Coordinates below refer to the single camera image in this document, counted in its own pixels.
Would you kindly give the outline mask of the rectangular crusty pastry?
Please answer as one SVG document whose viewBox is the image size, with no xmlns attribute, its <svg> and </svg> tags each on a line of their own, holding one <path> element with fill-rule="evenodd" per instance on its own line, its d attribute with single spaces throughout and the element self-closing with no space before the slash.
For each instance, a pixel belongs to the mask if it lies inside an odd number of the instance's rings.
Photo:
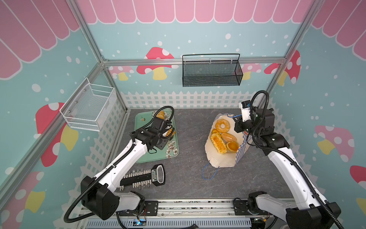
<svg viewBox="0 0 366 229">
<path fill-rule="evenodd" d="M 223 139 L 221 138 L 221 135 L 219 133 L 213 133 L 210 136 L 210 139 L 214 145 L 214 147 L 216 148 L 216 151 L 220 154 L 225 154 L 227 153 L 227 147 L 226 144 L 224 143 Z"/>
</svg>

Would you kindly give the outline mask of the oval bun bread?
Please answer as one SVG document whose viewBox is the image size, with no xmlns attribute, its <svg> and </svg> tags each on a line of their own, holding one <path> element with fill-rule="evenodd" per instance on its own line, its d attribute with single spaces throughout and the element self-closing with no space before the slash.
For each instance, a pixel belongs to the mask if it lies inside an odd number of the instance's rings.
<svg viewBox="0 0 366 229">
<path fill-rule="evenodd" d="M 237 138 L 229 133 L 222 133 L 221 134 L 221 138 L 225 141 L 225 142 L 237 142 Z"/>
</svg>

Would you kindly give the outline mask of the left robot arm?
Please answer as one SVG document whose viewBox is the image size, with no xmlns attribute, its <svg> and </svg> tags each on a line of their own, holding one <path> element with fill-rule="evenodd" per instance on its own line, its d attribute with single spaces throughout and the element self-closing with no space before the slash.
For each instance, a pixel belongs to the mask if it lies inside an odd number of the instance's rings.
<svg viewBox="0 0 366 229">
<path fill-rule="evenodd" d="M 139 129 L 132 131 L 130 141 L 124 150 L 94 177 L 86 176 L 81 182 L 81 194 L 67 209 L 63 220 L 74 223 L 96 215 L 106 220 L 113 214 L 129 210 L 140 215 L 145 210 L 145 199 L 137 192 L 116 196 L 123 177 L 137 160 L 146 153 L 162 150 L 172 139 L 175 128 L 172 125 L 174 108 L 163 106 L 152 119 Z"/>
</svg>

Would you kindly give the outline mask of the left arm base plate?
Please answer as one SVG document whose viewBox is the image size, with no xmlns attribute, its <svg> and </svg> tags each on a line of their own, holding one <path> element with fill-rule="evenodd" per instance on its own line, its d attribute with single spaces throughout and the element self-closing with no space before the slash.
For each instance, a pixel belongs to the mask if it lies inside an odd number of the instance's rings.
<svg viewBox="0 0 366 229">
<path fill-rule="evenodd" d="M 136 210 L 124 210 L 119 212 L 119 216 L 127 217 L 144 217 L 144 216 L 157 216 L 159 207 L 159 202 L 154 201 L 145 201 L 144 204 L 141 204 L 137 207 Z"/>
</svg>

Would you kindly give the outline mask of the black mesh wall basket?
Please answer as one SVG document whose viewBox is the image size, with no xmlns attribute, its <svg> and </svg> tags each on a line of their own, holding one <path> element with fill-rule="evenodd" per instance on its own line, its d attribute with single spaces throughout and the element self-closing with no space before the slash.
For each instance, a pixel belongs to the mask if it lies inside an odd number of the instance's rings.
<svg viewBox="0 0 366 229">
<path fill-rule="evenodd" d="M 183 55 L 183 87 L 239 86 L 244 76 L 239 59 L 235 53 Z"/>
</svg>

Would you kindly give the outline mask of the checkered paper bag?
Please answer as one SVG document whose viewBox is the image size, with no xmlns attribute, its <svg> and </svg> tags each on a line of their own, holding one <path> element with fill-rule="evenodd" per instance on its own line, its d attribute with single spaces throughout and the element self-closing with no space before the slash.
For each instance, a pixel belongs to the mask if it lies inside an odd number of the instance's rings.
<svg viewBox="0 0 366 229">
<path fill-rule="evenodd" d="M 236 166 L 253 143 L 246 131 L 236 132 L 235 122 L 241 115 L 219 114 L 213 124 L 205 144 L 209 165 L 216 169 Z"/>
</svg>

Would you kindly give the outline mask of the long twisted bread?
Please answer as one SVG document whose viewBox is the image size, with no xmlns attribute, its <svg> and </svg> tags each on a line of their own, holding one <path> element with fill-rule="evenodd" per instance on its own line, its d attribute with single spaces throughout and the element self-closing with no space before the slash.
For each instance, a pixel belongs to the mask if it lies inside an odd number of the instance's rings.
<svg viewBox="0 0 366 229">
<path fill-rule="evenodd" d="M 168 131 L 166 131 L 163 136 L 164 137 L 172 137 L 175 134 L 175 128 L 171 127 Z"/>
</svg>

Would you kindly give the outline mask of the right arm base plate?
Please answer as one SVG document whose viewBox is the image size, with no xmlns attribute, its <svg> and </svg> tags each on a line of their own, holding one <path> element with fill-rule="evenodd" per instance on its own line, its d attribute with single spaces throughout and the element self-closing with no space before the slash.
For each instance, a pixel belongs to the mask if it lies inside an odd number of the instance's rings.
<svg viewBox="0 0 366 229">
<path fill-rule="evenodd" d="M 269 213 L 260 210 L 250 199 L 235 198 L 233 200 L 234 213 L 236 216 L 268 216 Z"/>
</svg>

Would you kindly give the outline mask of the black tool rack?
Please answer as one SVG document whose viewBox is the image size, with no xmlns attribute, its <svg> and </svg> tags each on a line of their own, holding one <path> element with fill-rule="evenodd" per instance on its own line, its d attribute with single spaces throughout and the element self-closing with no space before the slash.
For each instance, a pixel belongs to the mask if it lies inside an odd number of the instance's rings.
<svg viewBox="0 0 366 229">
<path fill-rule="evenodd" d="M 162 186 L 165 181 L 165 167 L 163 164 L 157 164 L 152 169 L 128 171 L 120 181 L 119 190 L 123 191 L 128 186 L 139 190 L 149 188 L 151 185 Z"/>
</svg>

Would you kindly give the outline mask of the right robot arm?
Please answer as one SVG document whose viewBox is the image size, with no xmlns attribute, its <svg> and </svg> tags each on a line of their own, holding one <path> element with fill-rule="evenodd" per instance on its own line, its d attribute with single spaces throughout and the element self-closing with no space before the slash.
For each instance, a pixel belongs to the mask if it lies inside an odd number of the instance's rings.
<svg viewBox="0 0 366 229">
<path fill-rule="evenodd" d="M 313 185 L 298 164 L 285 137 L 274 131 L 273 109 L 268 108 L 269 93 L 261 90 L 250 101 L 240 104 L 241 115 L 233 117 L 234 130 L 246 132 L 251 145 L 259 148 L 275 165 L 288 188 L 295 204 L 277 199 L 264 191 L 249 194 L 247 209 L 251 214 L 267 212 L 287 223 L 291 229 L 329 229 L 343 225 L 338 220 L 341 209 L 329 202 Z"/>
</svg>

